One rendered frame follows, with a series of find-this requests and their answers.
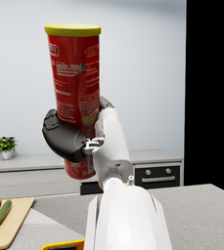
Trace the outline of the red potato chip can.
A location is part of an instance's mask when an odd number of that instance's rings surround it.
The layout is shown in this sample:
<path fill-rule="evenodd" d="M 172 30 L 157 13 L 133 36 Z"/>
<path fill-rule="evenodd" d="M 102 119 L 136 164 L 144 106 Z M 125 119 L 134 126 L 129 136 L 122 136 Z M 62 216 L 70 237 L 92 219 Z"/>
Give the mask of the red potato chip can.
<path fill-rule="evenodd" d="M 46 114 L 43 136 L 65 160 L 68 175 L 87 179 L 95 175 L 93 157 L 84 152 L 95 136 L 100 112 L 99 35 L 94 24 L 54 23 L 45 26 L 56 96 L 55 109 Z"/>

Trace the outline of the yellow slatted basket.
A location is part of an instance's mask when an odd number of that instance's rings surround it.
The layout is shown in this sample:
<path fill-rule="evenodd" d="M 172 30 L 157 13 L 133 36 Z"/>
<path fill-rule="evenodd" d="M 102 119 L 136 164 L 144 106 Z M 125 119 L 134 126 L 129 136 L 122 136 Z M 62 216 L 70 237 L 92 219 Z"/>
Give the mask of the yellow slatted basket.
<path fill-rule="evenodd" d="M 58 243 L 46 244 L 40 250 L 83 250 L 84 240 L 64 241 Z"/>

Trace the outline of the black built-in oven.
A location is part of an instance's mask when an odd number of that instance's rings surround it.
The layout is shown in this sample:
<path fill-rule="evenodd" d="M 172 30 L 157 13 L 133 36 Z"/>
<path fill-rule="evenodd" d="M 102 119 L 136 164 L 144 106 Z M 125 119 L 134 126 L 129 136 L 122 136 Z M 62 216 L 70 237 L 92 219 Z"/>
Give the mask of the black built-in oven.
<path fill-rule="evenodd" d="M 134 183 L 145 189 L 179 187 L 180 168 L 180 162 L 138 164 L 134 166 Z"/>

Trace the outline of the grey kitchen cabinet counter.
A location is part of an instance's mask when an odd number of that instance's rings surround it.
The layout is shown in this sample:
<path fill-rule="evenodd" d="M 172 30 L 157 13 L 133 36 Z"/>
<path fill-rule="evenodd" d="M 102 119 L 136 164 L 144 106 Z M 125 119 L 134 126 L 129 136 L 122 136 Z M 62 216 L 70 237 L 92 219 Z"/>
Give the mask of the grey kitchen cabinet counter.
<path fill-rule="evenodd" d="M 180 162 L 180 185 L 182 180 L 182 158 L 161 149 L 138 149 L 130 152 L 134 166 Z M 54 153 L 14 156 L 0 159 L 0 196 L 15 198 L 57 194 L 94 194 L 102 190 L 98 178 L 86 180 L 70 177 L 65 171 L 64 161 Z"/>

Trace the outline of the potted green plant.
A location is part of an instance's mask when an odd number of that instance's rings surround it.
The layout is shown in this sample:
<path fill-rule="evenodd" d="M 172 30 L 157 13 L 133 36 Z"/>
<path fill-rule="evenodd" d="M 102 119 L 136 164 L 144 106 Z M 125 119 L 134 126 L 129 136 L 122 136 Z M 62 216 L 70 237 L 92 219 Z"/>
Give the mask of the potted green plant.
<path fill-rule="evenodd" d="M 0 137 L 0 156 L 3 160 L 9 160 L 16 151 L 18 141 L 14 137 Z"/>

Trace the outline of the wooden cutting board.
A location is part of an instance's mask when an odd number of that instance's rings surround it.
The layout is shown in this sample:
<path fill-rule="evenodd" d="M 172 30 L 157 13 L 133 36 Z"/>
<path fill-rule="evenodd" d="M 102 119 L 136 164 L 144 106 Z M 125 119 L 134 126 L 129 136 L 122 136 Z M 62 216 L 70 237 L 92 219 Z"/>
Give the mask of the wooden cutting board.
<path fill-rule="evenodd" d="M 0 225 L 0 250 L 11 245 L 33 202 L 33 197 L 14 198 L 12 200 L 11 209 Z"/>

